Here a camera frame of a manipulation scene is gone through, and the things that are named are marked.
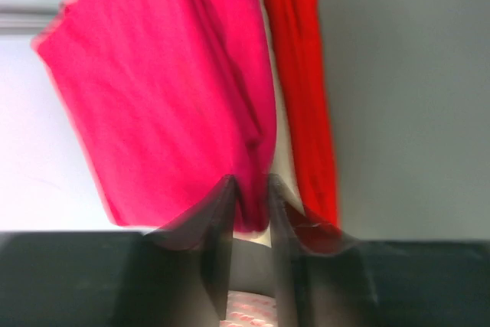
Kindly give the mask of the crimson t shirt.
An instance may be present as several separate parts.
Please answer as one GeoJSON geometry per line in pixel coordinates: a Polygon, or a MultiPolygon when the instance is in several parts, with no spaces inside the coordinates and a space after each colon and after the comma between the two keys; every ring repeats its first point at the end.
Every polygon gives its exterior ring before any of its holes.
{"type": "Polygon", "coordinates": [[[67,0],[34,49],[114,224],[169,224],[232,175],[235,229],[266,229],[276,107],[260,0],[67,0]]]}

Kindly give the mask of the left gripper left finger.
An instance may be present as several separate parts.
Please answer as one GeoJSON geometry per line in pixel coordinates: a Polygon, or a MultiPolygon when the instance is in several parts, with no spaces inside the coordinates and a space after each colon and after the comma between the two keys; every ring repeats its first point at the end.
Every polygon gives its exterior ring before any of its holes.
{"type": "Polygon", "coordinates": [[[4,232],[3,326],[217,326],[238,196],[223,177],[181,220],[138,231],[4,232]]]}

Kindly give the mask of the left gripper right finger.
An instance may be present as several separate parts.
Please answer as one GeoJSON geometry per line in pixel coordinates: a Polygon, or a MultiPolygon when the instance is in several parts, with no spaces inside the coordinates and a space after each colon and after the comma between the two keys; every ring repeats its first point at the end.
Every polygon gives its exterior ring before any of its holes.
{"type": "Polygon", "coordinates": [[[489,324],[488,242],[359,240],[267,189],[279,325],[489,324]]]}

